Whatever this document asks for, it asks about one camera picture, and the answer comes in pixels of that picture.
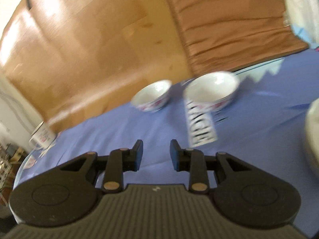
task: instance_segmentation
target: white wall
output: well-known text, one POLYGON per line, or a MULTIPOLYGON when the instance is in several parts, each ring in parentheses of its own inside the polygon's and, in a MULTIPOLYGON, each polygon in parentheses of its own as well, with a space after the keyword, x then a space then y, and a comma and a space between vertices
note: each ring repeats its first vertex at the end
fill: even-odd
MULTIPOLYGON (((20 1, 0 0, 0 37, 20 1)), ((30 132, 41 121, 40 114, 0 72, 0 143, 14 142, 31 151, 28 144, 30 132)))

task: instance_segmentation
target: white mug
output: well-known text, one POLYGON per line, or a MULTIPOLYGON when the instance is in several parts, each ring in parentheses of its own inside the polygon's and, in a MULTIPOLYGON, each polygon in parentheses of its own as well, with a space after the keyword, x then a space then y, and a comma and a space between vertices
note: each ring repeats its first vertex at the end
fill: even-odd
POLYGON ((56 134, 42 121, 32 132, 29 144, 34 147, 34 149, 47 149, 55 138, 56 134))

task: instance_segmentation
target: wrinkled brown cloth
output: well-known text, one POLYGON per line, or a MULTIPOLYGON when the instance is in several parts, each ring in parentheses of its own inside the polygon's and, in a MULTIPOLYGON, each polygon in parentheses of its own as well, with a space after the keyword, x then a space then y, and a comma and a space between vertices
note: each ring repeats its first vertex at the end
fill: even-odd
POLYGON ((308 47, 284 26, 284 0, 168 0, 195 75, 237 70, 308 47))
POLYGON ((165 0, 30 1, 4 30, 0 66, 54 131, 191 76, 165 0))

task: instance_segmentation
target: blue tablecloth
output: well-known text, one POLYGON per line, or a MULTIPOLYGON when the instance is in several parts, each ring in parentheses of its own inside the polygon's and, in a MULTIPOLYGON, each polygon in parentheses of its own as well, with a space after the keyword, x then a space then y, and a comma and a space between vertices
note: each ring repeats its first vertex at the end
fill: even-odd
MULTIPOLYGON (((188 147, 184 87, 174 85, 169 104, 158 112, 143 113, 125 104, 63 131, 43 158, 37 159, 38 151, 32 153, 37 162, 20 172, 18 183, 87 151, 107 155, 142 139, 141 168, 126 172, 125 183, 187 186, 188 173, 175 172, 169 155, 171 139, 188 147)), ((308 236, 319 229, 319 180, 304 157, 304 119, 318 97, 319 53, 306 50, 285 57, 277 75, 267 72, 257 83, 249 77, 242 81, 235 101, 213 114, 218 140, 199 147, 207 155, 228 152, 294 185, 302 199, 294 223, 308 236)), ((209 178, 211 187, 216 186, 212 172, 209 178)))

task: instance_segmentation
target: mug handle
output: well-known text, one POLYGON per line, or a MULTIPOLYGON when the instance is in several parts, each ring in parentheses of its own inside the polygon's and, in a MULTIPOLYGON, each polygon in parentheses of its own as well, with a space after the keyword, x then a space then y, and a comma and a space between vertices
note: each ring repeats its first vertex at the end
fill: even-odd
POLYGON ((31 139, 29 140, 29 145, 33 147, 35 150, 42 149, 42 147, 37 147, 37 144, 38 143, 34 140, 34 138, 31 137, 31 139))

